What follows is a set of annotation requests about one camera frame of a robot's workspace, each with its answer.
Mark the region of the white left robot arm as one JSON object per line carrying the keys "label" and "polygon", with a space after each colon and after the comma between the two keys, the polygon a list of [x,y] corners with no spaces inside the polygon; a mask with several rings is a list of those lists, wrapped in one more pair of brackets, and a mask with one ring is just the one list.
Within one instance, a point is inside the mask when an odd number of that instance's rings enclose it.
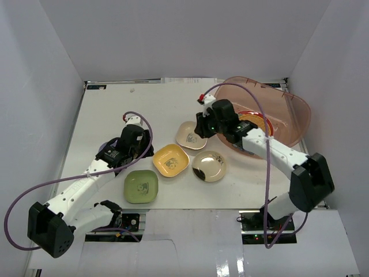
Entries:
{"label": "white left robot arm", "polygon": [[83,177],[46,203],[34,203],[28,214],[27,236],[53,258],[61,257],[75,238],[97,229],[119,230],[122,208],[109,200],[84,205],[107,183],[138,160],[153,156],[152,130],[138,114],[123,119],[120,137],[108,141]]}

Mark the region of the cream round plate black mark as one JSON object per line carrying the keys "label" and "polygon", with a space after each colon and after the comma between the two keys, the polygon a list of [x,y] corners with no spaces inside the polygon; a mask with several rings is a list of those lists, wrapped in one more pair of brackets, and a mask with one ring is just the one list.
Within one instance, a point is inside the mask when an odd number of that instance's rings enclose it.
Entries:
{"label": "cream round plate black mark", "polygon": [[217,182],[227,172],[227,162],[222,154],[216,151],[202,151],[192,161],[193,173],[204,182]]}

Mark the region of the black label sticker right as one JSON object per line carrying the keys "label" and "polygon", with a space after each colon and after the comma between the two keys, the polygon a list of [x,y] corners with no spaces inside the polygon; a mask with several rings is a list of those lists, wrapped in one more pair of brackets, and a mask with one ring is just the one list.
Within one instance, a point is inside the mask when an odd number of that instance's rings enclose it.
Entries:
{"label": "black label sticker right", "polygon": [[272,88],[281,88],[281,85],[279,83],[264,83],[264,85],[267,85]]}

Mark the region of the white paper sheets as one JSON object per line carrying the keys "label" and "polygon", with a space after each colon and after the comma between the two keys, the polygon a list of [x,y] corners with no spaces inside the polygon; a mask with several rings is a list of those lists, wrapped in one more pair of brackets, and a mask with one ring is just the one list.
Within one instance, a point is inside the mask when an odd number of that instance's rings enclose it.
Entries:
{"label": "white paper sheets", "polygon": [[194,83],[201,83],[201,84],[217,84],[222,83],[224,79],[219,78],[208,78],[208,77],[163,77],[161,78],[160,82],[162,84],[194,84]]}

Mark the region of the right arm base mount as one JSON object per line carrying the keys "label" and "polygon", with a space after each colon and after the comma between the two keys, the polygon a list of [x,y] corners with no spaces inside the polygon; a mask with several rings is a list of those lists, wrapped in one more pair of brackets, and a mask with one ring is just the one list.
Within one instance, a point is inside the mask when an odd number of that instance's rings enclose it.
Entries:
{"label": "right arm base mount", "polygon": [[[256,211],[239,211],[236,221],[240,224],[243,238],[253,239],[254,242],[263,242],[263,213]],[[295,231],[293,219],[285,216],[281,219],[268,219],[266,224],[266,234],[268,243],[281,233],[282,235],[291,234]]]}

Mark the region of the cream square panda plate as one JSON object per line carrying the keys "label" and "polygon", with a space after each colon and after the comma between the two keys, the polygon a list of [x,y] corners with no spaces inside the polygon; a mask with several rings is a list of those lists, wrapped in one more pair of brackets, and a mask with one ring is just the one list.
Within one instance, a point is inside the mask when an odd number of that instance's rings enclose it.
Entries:
{"label": "cream square panda plate", "polygon": [[203,149],[208,139],[201,138],[198,134],[195,133],[194,129],[196,127],[196,123],[194,121],[186,121],[183,122],[176,133],[176,142],[185,148],[192,150],[200,150]]}

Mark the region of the pink translucent plastic bin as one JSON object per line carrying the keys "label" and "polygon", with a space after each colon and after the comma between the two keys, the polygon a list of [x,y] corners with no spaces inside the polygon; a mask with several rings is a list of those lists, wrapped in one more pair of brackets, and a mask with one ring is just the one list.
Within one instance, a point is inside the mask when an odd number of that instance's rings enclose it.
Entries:
{"label": "pink translucent plastic bin", "polygon": [[218,87],[214,96],[217,100],[229,100],[236,113],[243,110],[261,113],[250,94],[236,84],[247,88],[257,98],[272,123],[276,140],[288,147],[300,143],[311,121],[310,106],[305,100],[288,93],[285,84],[280,84],[281,88],[272,88],[246,77],[231,77]]}

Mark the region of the orange woven round plate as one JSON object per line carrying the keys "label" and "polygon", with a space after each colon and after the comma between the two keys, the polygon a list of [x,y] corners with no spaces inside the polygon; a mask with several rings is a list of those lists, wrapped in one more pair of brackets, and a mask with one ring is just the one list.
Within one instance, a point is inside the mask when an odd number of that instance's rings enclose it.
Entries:
{"label": "orange woven round plate", "polygon": [[256,124],[260,129],[262,129],[263,131],[265,131],[265,122],[262,116],[260,116],[257,113],[244,113],[244,114],[239,114],[239,119],[240,120],[248,120],[254,124]]}

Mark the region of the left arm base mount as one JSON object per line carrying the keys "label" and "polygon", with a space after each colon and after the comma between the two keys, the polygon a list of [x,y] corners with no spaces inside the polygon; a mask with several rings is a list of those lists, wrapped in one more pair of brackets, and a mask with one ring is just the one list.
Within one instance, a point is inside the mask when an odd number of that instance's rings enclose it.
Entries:
{"label": "left arm base mount", "polygon": [[135,232],[139,230],[139,214],[127,217],[122,207],[109,200],[96,203],[89,211],[92,213],[93,219],[88,223],[86,233],[116,232],[119,238],[129,237],[134,242],[140,242],[140,239],[135,235]]}

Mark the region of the black label sticker left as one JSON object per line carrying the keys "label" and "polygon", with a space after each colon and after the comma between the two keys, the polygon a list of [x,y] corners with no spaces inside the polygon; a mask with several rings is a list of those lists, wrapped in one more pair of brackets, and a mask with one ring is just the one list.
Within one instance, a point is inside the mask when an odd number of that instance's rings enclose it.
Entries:
{"label": "black label sticker left", "polygon": [[88,85],[86,87],[87,90],[104,90],[106,88],[107,88],[106,85]]}

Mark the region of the yellow square panda plate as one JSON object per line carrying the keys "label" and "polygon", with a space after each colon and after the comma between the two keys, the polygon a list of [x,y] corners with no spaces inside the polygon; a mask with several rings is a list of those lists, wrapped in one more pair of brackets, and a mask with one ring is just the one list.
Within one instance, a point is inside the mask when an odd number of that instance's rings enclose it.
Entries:
{"label": "yellow square panda plate", "polygon": [[167,178],[172,178],[185,170],[190,158],[177,144],[168,144],[153,155],[153,164],[159,173]]}

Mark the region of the red plate with blue flower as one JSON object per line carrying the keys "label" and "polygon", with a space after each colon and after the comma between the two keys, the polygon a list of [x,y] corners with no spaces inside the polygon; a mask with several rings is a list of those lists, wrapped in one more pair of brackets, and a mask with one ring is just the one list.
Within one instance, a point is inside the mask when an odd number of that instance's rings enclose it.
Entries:
{"label": "red plate with blue flower", "polygon": [[[257,114],[259,114],[260,116],[263,117],[263,115],[261,113],[256,112],[256,111],[247,111],[247,110],[239,111],[238,116],[239,116],[240,113],[241,114],[244,114],[244,113],[257,113]],[[273,129],[272,123],[270,122],[270,120],[268,118],[266,119],[266,122],[265,122],[265,131],[266,131],[266,126],[268,126],[267,127],[268,135],[273,136],[274,135],[274,129]]]}

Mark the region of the purple square panda plate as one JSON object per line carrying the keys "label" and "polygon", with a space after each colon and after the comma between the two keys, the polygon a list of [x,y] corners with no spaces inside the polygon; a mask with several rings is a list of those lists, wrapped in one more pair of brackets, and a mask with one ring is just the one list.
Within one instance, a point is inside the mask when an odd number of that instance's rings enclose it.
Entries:
{"label": "purple square panda plate", "polygon": [[118,141],[118,137],[112,138],[110,141],[103,143],[97,153],[100,153],[106,146],[115,147]]}

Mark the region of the green square panda plate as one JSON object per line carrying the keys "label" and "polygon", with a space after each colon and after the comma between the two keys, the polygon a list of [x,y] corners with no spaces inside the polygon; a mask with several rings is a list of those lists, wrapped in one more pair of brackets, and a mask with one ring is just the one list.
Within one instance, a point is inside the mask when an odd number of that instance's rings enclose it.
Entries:
{"label": "green square panda plate", "polygon": [[153,202],[159,192],[159,179],[152,170],[134,170],[125,178],[123,196],[131,204]]}

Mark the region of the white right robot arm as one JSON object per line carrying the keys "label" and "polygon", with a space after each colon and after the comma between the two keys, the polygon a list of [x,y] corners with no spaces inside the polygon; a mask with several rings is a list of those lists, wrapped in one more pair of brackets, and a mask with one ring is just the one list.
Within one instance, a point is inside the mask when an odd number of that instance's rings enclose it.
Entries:
{"label": "white right robot arm", "polygon": [[195,133],[201,138],[221,134],[237,148],[251,152],[278,168],[290,181],[289,190],[261,208],[261,225],[274,230],[281,218],[296,211],[310,212],[335,190],[325,157],[308,155],[284,145],[248,120],[241,120],[227,99],[201,95]]}

